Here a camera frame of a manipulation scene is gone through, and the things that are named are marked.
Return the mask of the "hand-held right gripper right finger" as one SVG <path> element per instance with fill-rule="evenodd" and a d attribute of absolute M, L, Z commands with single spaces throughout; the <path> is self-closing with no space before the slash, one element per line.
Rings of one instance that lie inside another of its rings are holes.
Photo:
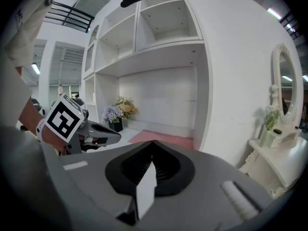
<path fill-rule="evenodd" d="M 195 176 L 179 194 L 155 198 L 139 221 L 139 229 L 222 231 L 241 225 L 243 219 L 221 188 L 227 181 L 233 181 L 259 212 L 273 202 L 262 186 L 225 160 L 176 144 L 162 144 L 190 158 L 195 166 Z"/>

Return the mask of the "person's left hand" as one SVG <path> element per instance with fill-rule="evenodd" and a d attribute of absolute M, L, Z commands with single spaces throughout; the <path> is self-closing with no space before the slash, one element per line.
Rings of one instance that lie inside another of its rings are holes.
<path fill-rule="evenodd" d="M 66 142 L 53 133 L 48 127 L 43 128 L 42 138 L 45 143 L 52 145 L 57 151 L 61 152 L 62 155 L 67 154 Z"/>

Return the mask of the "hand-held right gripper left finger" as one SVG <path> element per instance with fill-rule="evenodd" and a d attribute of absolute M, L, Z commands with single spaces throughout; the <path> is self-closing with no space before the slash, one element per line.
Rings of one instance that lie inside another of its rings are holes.
<path fill-rule="evenodd" d="M 68 231 L 152 231 L 151 213 L 138 216 L 141 157 L 152 143 L 59 157 L 42 145 L 42 213 Z"/>

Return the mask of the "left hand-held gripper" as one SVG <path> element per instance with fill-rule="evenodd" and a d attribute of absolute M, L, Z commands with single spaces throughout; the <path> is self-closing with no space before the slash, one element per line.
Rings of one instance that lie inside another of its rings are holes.
<path fill-rule="evenodd" d="M 118 132 L 88 121 L 89 113 L 82 105 L 81 99 L 72 99 L 63 94 L 44 117 L 44 126 L 66 142 L 67 154 L 97 150 L 121 140 Z"/>

